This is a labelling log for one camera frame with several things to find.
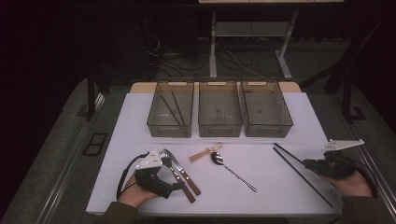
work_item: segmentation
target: sleeve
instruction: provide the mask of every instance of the sleeve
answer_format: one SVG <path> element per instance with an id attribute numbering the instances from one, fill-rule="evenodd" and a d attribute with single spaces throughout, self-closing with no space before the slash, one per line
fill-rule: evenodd
<path id="1" fill-rule="evenodd" d="M 137 209 L 124 203 L 111 203 L 100 224 L 134 224 Z"/>
<path id="2" fill-rule="evenodd" d="M 378 200 L 371 197 L 343 197 L 342 224 L 385 224 L 392 223 L 381 209 Z"/>

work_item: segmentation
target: metal spoon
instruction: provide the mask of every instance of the metal spoon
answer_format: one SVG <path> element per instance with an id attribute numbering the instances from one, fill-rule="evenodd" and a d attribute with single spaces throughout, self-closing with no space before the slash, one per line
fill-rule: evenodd
<path id="1" fill-rule="evenodd" d="M 220 156 L 220 154 L 218 152 L 212 152 L 212 154 L 210 154 L 210 157 L 212 158 L 212 161 L 216 164 L 216 165 L 222 165 L 224 166 L 224 168 L 226 168 L 228 171 L 231 172 L 231 174 L 235 175 L 236 178 L 238 178 L 240 181 L 242 181 L 242 183 L 244 183 L 246 186 L 248 186 L 249 188 L 251 188 L 254 192 L 257 192 L 257 189 L 254 188 L 251 184 L 249 184 L 246 180 L 244 180 L 241 176 L 239 176 L 238 174 L 236 174 L 234 171 L 232 171 L 230 168 L 228 168 L 228 166 L 224 165 L 224 161 L 222 159 L 222 157 Z"/>
<path id="2" fill-rule="evenodd" d="M 200 159 L 201 157 L 203 157 L 204 155 L 210 154 L 213 151 L 217 151 L 217 150 L 219 150 L 221 148 L 222 148 L 222 143 L 221 142 L 217 142 L 215 145 L 213 145 L 212 148 L 210 148 L 210 149 L 206 148 L 205 151 L 197 153 L 197 154 L 195 154 L 193 156 L 190 156 L 189 160 L 190 160 L 190 162 L 196 161 L 196 160 Z"/>

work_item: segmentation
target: dark background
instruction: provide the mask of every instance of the dark background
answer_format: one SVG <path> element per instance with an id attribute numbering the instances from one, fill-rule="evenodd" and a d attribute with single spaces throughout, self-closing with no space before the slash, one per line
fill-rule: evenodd
<path id="1" fill-rule="evenodd" d="M 350 39 L 356 42 L 349 49 L 353 52 L 378 18 L 391 9 L 391 4 L 392 1 L 373 0 L 358 1 L 354 7 L 302 9 L 293 38 Z M 108 91 L 114 85 L 150 80 L 152 68 L 142 31 L 161 35 L 169 45 L 185 46 L 187 54 L 194 53 L 194 48 L 188 46 L 194 46 L 196 36 L 210 34 L 207 12 L 163 11 L 149 14 L 151 21 L 142 24 L 142 16 L 147 15 L 128 10 L 86 10 L 67 1 L 3 0 L 0 3 L 3 103 L 0 217 L 68 96 L 90 68 L 101 91 Z M 359 56 L 352 73 L 357 77 L 355 84 L 396 132 L 395 21 L 393 9 Z"/>

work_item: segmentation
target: floor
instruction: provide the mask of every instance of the floor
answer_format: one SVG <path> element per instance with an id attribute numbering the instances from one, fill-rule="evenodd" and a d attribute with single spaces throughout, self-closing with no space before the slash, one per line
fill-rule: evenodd
<path id="1" fill-rule="evenodd" d="M 198 56 L 180 57 L 176 49 L 167 49 L 163 62 L 158 64 L 156 77 L 208 76 L 207 39 L 199 39 Z M 345 40 L 292 41 L 285 55 L 293 75 L 301 83 L 335 63 L 348 46 Z M 218 76 L 265 76 L 282 79 L 274 50 L 278 39 L 218 40 Z M 353 89 L 352 105 L 358 106 L 366 120 L 352 124 L 345 121 L 341 111 L 341 92 L 329 95 L 323 90 L 326 78 L 303 89 L 330 139 L 363 139 L 364 147 L 349 149 L 347 154 L 360 157 L 368 154 L 375 165 L 380 181 L 380 194 L 394 204 L 396 177 L 396 136 L 364 95 Z M 96 114 L 86 121 L 87 84 L 81 82 L 64 106 L 47 141 L 36 157 L 1 223 L 95 223 L 99 217 L 85 212 L 96 176 L 106 155 L 106 146 L 117 122 L 125 94 L 130 87 L 115 86 L 109 93 L 98 93 Z M 93 133 L 107 133 L 102 152 L 97 157 L 83 156 Z M 288 217 L 290 224 L 330 223 L 336 217 Z M 263 219 L 241 219 L 238 223 L 265 223 Z M 151 223 L 152 220 L 139 220 Z M 155 223 L 180 223 L 177 220 L 157 219 Z"/>

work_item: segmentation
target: plastic storage bin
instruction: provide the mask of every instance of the plastic storage bin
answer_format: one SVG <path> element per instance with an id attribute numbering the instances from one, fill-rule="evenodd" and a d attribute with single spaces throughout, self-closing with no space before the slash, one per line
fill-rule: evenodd
<path id="1" fill-rule="evenodd" d="M 191 137 L 194 80 L 158 80 L 147 121 L 152 137 Z"/>
<path id="2" fill-rule="evenodd" d="M 247 137 L 286 137 L 293 121 L 277 81 L 243 77 L 240 98 Z"/>
<path id="3" fill-rule="evenodd" d="M 200 78 L 198 124 L 201 137 L 239 137 L 243 121 L 234 77 Z"/>

